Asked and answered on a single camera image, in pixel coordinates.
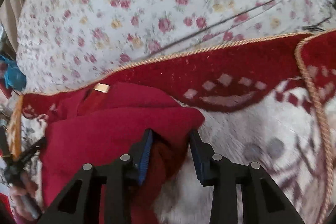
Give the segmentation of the dark red knit garment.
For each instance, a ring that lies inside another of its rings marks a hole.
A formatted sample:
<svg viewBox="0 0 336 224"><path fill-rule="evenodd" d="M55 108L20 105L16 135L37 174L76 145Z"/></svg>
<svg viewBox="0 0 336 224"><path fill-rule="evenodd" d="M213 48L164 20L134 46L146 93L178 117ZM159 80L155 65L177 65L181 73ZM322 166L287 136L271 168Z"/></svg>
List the dark red knit garment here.
<svg viewBox="0 0 336 224"><path fill-rule="evenodd" d="M111 163L152 129L160 140L150 151L149 172L133 196L133 223L157 223L152 204L181 168L189 132L204 122L202 113L183 107L161 90L117 83L107 93L80 91L49 113L46 147L41 152L42 196L46 206L86 163Z"/></svg>

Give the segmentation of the orange patterned blanket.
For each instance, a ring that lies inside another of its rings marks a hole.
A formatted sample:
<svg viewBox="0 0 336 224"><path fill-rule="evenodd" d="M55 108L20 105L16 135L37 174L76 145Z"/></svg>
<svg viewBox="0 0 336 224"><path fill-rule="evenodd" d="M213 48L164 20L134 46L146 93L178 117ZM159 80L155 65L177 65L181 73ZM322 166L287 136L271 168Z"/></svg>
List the orange patterned blanket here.
<svg viewBox="0 0 336 224"><path fill-rule="evenodd" d="M15 108L11 114L11 119L9 125L7 126L7 142L9 145L9 151L13 155L13 159L17 159L22 153L21 145L21 116L22 116L22 106L23 106L23 95L18 97L15 103Z"/></svg>

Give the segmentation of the blue plastic bag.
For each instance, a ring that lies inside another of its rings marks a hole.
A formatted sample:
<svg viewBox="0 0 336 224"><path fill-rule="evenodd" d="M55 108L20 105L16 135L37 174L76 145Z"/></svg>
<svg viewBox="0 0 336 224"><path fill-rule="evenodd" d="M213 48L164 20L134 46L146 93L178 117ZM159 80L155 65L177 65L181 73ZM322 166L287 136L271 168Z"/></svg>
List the blue plastic bag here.
<svg viewBox="0 0 336 224"><path fill-rule="evenodd" d="M1 78L4 79L6 88L12 88L19 92L24 90L27 79L18 68L17 63L1 55L1 65L5 65L5 69L1 72Z"/></svg>

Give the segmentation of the red and white floral blanket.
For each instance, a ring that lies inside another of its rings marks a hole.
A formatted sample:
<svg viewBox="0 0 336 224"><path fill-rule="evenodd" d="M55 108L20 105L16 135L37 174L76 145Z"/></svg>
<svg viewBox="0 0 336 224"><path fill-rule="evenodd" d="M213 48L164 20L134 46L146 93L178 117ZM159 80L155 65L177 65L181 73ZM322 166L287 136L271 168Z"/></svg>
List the red and white floral blanket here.
<svg viewBox="0 0 336 224"><path fill-rule="evenodd" d="M204 122L196 131L215 153L236 164L258 162L302 223L331 220L335 31L242 40L155 57L66 92L23 94L22 153L46 138L49 113L62 100L80 91L107 93L117 83L155 88L181 106L199 110ZM197 178L189 145L193 130L180 170L152 204L157 223L210 223L213 188ZM42 196L40 156L46 145L21 175L28 197L11 205L16 223L39 223L50 206Z"/></svg>

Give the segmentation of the beige curtain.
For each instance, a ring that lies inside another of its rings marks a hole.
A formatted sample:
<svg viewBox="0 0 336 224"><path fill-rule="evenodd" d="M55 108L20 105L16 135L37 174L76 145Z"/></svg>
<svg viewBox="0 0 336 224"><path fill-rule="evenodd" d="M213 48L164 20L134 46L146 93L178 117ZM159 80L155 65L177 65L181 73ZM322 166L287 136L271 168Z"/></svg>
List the beige curtain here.
<svg viewBox="0 0 336 224"><path fill-rule="evenodd" d="M18 50L18 22L25 0L4 0L1 5L1 24L14 51Z"/></svg>

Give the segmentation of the floral white bed sheet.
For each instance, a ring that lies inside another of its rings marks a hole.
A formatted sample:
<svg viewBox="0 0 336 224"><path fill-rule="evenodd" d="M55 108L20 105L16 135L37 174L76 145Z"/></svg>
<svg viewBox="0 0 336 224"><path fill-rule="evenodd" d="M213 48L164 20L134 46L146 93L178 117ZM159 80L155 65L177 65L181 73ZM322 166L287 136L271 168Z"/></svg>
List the floral white bed sheet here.
<svg viewBox="0 0 336 224"><path fill-rule="evenodd" d="M27 92L75 89L123 65L298 32L333 0L26 0L18 24Z"/></svg>

